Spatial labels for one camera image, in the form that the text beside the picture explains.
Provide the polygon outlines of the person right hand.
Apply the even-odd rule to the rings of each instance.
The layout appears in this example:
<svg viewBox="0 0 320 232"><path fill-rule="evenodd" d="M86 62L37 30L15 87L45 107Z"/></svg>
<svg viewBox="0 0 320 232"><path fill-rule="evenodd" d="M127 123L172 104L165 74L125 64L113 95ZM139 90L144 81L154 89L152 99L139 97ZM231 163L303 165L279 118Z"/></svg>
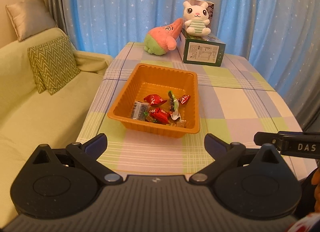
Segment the person right hand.
<svg viewBox="0 0 320 232"><path fill-rule="evenodd" d="M301 216L319 212L319 168L303 182L301 198Z"/></svg>

